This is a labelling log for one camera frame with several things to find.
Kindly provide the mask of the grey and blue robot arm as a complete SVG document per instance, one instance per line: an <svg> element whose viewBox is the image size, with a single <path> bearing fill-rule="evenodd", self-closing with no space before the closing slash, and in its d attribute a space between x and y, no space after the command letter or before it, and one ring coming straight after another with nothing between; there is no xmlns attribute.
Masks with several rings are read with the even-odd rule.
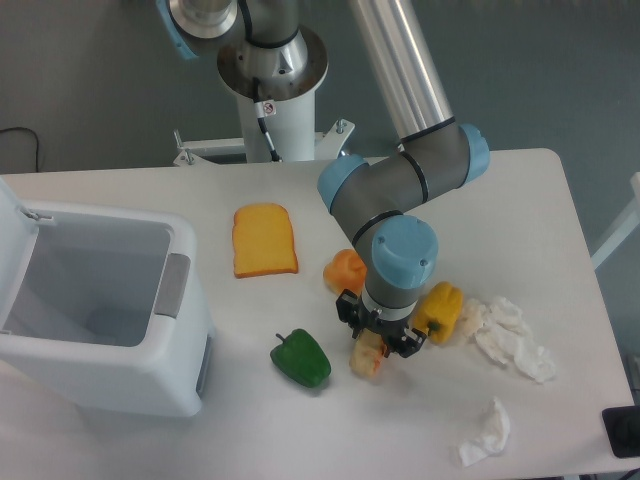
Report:
<svg viewBox="0 0 640 480"><path fill-rule="evenodd" d="M364 261L360 293L337 300L354 333L379 334L388 353L417 353L433 327L409 323L438 252L434 231L411 211L482 175L490 151L479 130L450 109L413 6L353 1L350 10L400 140L375 164L342 155L350 131L339 121L315 130L315 93L328 70L326 48L299 19L295 1L161 1L170 39L185 59L205 43L236 98L238 140L179 142L186 156L232 154L250 163L327 159L317 182L329 213Z"/></svg>

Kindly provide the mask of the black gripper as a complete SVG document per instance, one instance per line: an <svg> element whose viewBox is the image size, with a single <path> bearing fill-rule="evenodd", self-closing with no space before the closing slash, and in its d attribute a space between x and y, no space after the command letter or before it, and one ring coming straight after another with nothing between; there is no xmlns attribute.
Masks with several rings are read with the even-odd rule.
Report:
<svg viewBox="0 0 640 480"><path fill-rule="evenodd" d="M387 308L365 298L359 300L349 289L344 289L336 300L339 320L352 330L353 339L358 338L362 329L370 330L387 343L387 355L397 354L402 358L419 352L426 339L424 332L408 326L414 307L415 304Z"/></svg>

